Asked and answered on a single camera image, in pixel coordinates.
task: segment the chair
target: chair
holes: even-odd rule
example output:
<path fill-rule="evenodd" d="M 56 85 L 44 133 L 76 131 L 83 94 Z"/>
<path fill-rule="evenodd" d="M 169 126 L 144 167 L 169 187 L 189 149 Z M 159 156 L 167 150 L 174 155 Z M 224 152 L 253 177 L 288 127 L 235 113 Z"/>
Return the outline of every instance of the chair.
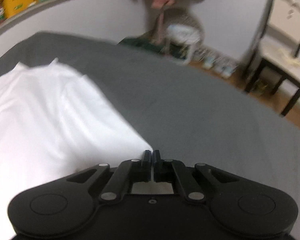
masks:
<path fill-rule="evenodd" d="M 276 42 L 265 39 L 266 32 L 270 30 L 288 41 L 287 43 L 292 52 L 285 53 L 285 50 L 276 45 Z M 285 80 L 289 80 L 298 87 L 297 92 L 281 112 L 281 115 L 285 116 L 300 98 L 300 67 L 295 66 L 300 62 L 298 60 L 300 53 L 300 0 L 269 0 L 266 24 L 256 44 L 251 60 L 242 76 L 246 77 L 250 66 L 257 58 L 261 60 L 246 86 L 245 92 L 249 93 L 251 91 L 266 67 L 277 72 L 281 78 L 273 88 L 272 94 L 277 92 Z"/>

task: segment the white cloth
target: white cloth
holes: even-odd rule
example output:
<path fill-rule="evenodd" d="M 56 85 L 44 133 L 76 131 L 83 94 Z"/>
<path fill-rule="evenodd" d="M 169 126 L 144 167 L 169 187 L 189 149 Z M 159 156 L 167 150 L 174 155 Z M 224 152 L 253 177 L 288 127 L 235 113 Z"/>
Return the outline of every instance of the white cloth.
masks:
<path fill-rule="evenodd" d="M 10 200 L 98 163 L 152 150 L 88 77 L 54 60 L 0 77 L 0 240 L 15 233 Z"/>

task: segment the gray mattress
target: gray mattress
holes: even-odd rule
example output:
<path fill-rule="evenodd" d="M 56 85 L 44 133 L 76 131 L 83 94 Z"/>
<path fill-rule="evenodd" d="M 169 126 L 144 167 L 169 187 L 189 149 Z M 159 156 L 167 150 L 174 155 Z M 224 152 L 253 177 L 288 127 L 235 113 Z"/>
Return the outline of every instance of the gray mattress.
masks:
<path fill-rule="evenodd" d="M 221 80 L 123 45 L 37 33 L 0 58 L 0 76 L 19 62 L 55 57 L 87 74 L 163 158 L 198 162 L 276 187 L 298 203 L 300 130 Z"/>

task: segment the wooden floor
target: wooden floor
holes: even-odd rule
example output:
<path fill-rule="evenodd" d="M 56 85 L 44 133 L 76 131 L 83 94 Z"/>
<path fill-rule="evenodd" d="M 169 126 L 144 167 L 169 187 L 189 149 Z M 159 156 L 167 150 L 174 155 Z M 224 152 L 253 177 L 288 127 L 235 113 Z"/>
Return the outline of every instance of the wooden floor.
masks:
<path fill-rule="evenodd" d="M 219 77 L 220 79 L 224 80 L 225 82 L 236 87 L 239 90 L 243 90 L 246 86 L 246 82 L 241 78 L 241 70 L 237 70 L 229 79 L 225 80 L 218 74 L 214 73 L 212 70 L 204 70 L 201 67 L 202 63 L 200 62 L 192 62 L 190 66 L 201 69 L 202 71 L 205 71 L 212 76 Z M 249 93 L 249 95 L 256 98 L 261 104 L 272 108 L 278 114 L 280 114 L 280 112 L 284 109 L 284 107 L 290 100 L 290 97 L 280 90 L 275 95 L 271 95 L 270 90 L 266 90 L 266 92 L 261 96 L 256 96 L 254 93 Z M 287 118 L 290 122 L 294 123 L 297 127 L 300 128 L 300 104 L 297 103 L 285 118 Z"/>

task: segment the chair leg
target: chair leg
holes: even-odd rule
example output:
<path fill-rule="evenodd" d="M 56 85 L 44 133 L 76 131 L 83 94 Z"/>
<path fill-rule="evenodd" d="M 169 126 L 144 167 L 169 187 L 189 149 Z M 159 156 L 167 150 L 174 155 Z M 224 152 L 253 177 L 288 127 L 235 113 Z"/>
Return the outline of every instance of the chair leg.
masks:
<path fill-rule="evenodd" d="M 285 109 L 281 112 L 281 115 L 286 116 L 287 113 L 293 108 L 293 106 L 296 104 L 298 99 L 300 98 L 300 88 L 297 90 L 297 92 L 293 95 Z"/>
<path fill-rule="evenodd" d="M 258 80 L 261 72 L 266 67 L 266 61 L 264 59 L 261 60 L 258 68 L 256 69 L 254 75 L 252 76 L 251 80 L 249 81 L 248 85 L 246 86 L 246 89 L 244 90 L 246 93 L 249 93 L 251 89 L 253 88 L 253 85 Z"/>
<path fill-rule="evenodd" d="M 279 82 L 275 85 L 275 87 L 274 87 L 273 90 L 271 91 L 271 94 L 272 94 L 272 95 L 274 95 L 274 94 L 278 91 L 278 89 L 279 89 L 279 87 L 281 86 L 281 84 L 283 83 L 283 81 L 285 81 L 285 78 L 282 76 L 282 77 L 280 78 Z"/>
<path fill-rule="evenodd" d="M 251 64 L 252 64 L 252 62 L 253 62 L 253 60 L 254 60 L 254 58 L 256 57 L 257 50 L 258 50 L 258 49 L 255 49 L 255 50 L 253 51 L 253 54 L 252 54 L 251 59 L 250 59 L 250 62 L 247 64 L 247 66 L 245 67 L 245 69 L 244 69 L 244 71 L 243 71 L 243 73 L 242 73 L 242 76 L 241 76 L 241 77 L 242 77 L 243 79 L 245 79 L 245 78 L 247 77 L 248 70 L 249 70 L 249 68 L 250 68 L 250 66 L 251 66 Z"/>

